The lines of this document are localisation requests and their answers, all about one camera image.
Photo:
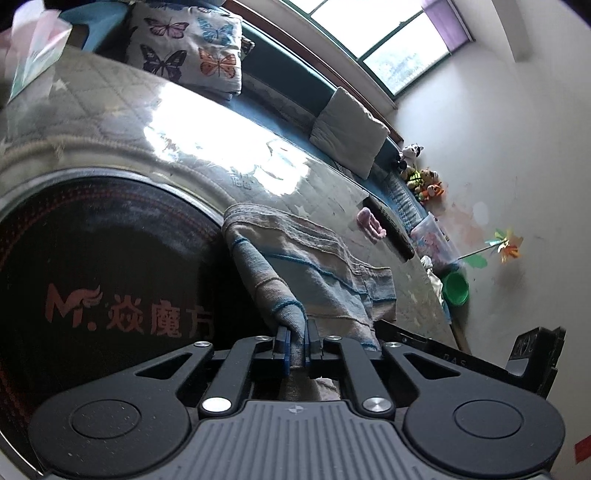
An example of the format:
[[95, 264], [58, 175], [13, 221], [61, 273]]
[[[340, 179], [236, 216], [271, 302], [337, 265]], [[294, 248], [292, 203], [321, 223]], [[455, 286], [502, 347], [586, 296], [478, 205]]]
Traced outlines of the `panda plush toy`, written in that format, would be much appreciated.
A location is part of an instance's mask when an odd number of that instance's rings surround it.
[[399, 172], [406, 170], [408, 167], [413, 167], [415, 161], [420, 157], [424, 147], [418, 143], [407, 145], [401, 149], [398, 157], [393, 161], [394, 169]]

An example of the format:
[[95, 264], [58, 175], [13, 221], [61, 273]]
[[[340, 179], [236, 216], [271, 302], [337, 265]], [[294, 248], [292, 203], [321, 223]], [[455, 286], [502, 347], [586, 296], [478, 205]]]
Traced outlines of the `grey square cushion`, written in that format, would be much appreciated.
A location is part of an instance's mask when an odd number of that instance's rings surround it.
[[315, 119], [310, 141], [339, 165], [367, 180], [389, 134], [383, 122], [339, 87]]

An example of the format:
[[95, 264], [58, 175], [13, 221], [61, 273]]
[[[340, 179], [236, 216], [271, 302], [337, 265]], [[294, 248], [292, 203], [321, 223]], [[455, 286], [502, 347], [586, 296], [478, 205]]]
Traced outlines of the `clear plastic storage box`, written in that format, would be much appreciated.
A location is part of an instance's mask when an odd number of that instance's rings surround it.
[[431, 258], [435, 273], [449, 270], [459, 260], [460, 253], [457, 247], [432, 213], [413, 228], [410, 238], [420, 257]]

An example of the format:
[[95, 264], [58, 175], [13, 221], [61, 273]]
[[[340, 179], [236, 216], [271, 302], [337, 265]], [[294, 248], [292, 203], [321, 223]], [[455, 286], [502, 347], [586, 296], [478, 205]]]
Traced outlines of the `orange plush toys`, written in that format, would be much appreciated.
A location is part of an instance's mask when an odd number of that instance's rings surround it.
[[401, 177], [415, 198], [423, 205], [430, 200], [442, 197], [445, 193], [439, 174], [429, 168], [417, 170], [407, 167], [401, 173]]

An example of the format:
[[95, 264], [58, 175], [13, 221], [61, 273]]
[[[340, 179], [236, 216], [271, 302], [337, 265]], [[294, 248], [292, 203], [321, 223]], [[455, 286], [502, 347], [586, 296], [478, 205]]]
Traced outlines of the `blue sofa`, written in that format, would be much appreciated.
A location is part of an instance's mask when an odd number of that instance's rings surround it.
[[418, 144], [386, 123], [252, 16], [221, 1], [91, 1], [63, 15], [81, 47], [212, 99], [351, 174], [369, 195], [363, 213], [405, 258], [419, 257], [443, 295], [456, 262], [425, 204], [443, 191], [420, 169]]

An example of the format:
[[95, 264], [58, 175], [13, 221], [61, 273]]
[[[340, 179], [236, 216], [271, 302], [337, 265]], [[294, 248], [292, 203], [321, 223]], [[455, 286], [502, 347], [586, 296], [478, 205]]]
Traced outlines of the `colourful pinwheel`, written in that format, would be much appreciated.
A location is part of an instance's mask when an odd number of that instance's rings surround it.
[[506, 264], [521, 257], [523, 241], [524, 239], [517, 236], [511, 229], [497, 229], [494, 237], [486, 240], [483, 247], [460, 255], [458, 261], [471, 268], [484, 269], [489, 265], [488, 256], [495, 254], [502, 264]]

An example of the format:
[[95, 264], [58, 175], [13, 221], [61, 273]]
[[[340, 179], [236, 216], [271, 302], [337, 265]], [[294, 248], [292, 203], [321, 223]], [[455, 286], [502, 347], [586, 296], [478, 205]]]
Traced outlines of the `cream crumpled clothes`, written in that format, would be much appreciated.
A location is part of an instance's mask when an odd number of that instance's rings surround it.
[[428, 255], [421, 258], [421, 264], [427, 273], [427, 277], [431, 283], [434, 293], [441, 304], [444, 315], [448, 324], [452, 324], [452, 316], [449, 306], [443, 295], [444, 284], [443, 281], [434, 273], [433, 261]]

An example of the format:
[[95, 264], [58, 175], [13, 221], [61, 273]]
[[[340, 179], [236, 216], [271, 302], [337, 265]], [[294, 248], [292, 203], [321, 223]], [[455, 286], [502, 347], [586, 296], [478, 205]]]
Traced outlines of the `black remote control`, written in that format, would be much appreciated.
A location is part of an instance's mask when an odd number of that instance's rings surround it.
[[374, 214], [380, 225], [386, 230], [387, 238], [394, 248], [399, 252], [405, 261], [409, 261], [415, 256], [415, 249], [406, 233], [402, 228], [391, 209], [381, 200], [370, 195], [363, 199], [363, 206], [368, 207]]

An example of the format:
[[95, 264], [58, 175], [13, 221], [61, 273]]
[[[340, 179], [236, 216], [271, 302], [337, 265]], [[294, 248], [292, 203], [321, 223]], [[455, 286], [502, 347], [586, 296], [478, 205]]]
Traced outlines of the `window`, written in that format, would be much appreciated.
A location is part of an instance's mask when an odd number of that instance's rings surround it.
[[452, 1], [226, 1], [290, 37], [386, 115], [399, 98], [473, 41]]

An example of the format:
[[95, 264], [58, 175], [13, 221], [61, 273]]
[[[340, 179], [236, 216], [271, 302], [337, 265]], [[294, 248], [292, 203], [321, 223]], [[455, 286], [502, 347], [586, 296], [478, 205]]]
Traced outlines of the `green plastic basin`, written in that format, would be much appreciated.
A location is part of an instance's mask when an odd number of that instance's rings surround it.
[[453, 306], [463, 306], [469, 298], [469, 285], [460, 271], [450, 272], [443, 279], [443, 295]]

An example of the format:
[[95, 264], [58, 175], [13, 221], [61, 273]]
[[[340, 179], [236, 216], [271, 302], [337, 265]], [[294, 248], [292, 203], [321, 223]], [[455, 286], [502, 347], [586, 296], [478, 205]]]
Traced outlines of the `blue striped knit garment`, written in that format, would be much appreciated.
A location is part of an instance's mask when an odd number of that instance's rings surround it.
[[263, 315], [290, 330], [287, 400], [338, 400], [335, 380], [304, 373], [308, 328], [315, 325], [319, 335], [349, 337], [379, 350], [375, 323], [396, 317], [391, 269], [356, 258], [331, 229], [269, 206], [228, 207], [222, 235]]

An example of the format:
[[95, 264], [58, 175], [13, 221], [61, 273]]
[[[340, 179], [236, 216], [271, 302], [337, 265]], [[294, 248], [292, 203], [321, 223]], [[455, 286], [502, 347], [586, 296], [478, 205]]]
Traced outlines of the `butterfly print pillow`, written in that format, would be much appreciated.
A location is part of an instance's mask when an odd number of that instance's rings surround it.
[[136, 2], [126, 63], [191, 90], [242, 93], [242, 18], [209, 6]]

